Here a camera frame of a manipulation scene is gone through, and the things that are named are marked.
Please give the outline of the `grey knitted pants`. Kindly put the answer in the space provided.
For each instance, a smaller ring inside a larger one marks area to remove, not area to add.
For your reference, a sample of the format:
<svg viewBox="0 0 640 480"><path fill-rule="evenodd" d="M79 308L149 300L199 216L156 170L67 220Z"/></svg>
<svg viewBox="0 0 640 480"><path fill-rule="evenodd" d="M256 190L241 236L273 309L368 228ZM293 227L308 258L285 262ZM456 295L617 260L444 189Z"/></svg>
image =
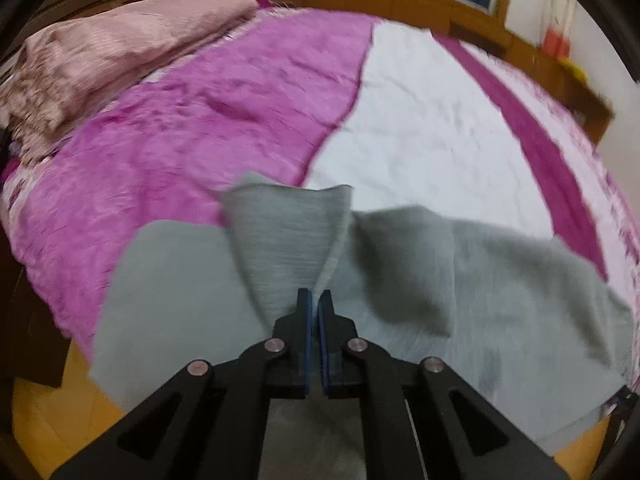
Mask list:
<svg viewBox="0 0 640 480"><path fill-rule="evenodd" d="M631 308L562 240L257 176L222 209L225 228L152 222L119 260L91 367L128 413L107 478L559 479L541 443L631 381ZM309 393L276 399L272 333L300 288ZM323 391L325 290L356 325L356 396Z"/></svg>

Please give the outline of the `purple and white bedspread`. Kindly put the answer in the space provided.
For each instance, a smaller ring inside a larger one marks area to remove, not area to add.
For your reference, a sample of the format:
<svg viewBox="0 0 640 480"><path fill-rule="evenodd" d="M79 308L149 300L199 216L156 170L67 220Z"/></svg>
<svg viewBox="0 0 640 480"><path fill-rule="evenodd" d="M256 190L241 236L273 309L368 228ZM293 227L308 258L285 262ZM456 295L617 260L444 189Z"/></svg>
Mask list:
<svg viewBox="0 0 640 480"><path fill-rule="evenodd" d="M562 238L639 302L638 229L567 108L477 47L364 14L259 12L11 170L2 222L56 324L90 352L142 226L220 223L222 192L249 171L350 185L359 211L422 205Z"/></svg>

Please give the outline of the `wooden low cabinet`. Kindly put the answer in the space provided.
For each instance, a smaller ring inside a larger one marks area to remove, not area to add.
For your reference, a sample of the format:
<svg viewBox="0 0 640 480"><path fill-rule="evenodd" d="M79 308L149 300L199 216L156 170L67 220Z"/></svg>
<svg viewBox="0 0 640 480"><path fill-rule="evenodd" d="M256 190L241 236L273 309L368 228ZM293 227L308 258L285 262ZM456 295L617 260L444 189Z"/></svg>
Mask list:
<svg viewBox="0 0 640 480"><path fill-rule="evenodd" d="M614 118L604 99L565 64L509 32L498 18L454 0L273 0L302 8L360 12L428 28L474 44L526 73L563 104L592 144L599 144Z"/></svg>

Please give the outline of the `pink folded quilt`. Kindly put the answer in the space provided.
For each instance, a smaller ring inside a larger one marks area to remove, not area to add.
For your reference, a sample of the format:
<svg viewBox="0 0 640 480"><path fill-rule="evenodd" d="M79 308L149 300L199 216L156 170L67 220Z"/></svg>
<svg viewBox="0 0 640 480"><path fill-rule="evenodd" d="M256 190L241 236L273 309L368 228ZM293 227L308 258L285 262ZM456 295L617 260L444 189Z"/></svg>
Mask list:
<svg viewBox="0 0 640 480"><path fill-rule="evenodd" d="M21 162L44 159L120 92L257 9L255 0L143 0L35 32L1 90L1 123Z"/></svg>

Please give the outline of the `yellow object on cabinet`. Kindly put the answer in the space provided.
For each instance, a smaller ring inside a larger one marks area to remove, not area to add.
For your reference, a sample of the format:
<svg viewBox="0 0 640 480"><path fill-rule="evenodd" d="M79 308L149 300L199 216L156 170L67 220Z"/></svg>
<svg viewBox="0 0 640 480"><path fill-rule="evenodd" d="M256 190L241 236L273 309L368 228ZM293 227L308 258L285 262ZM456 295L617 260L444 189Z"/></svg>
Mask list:
<svg viewBox="0 0 640 480"><path fill-rule="evenodd" d="M586 72L570 58L559 58L558 62L578 81L585 86L588 84Z"/></svg>

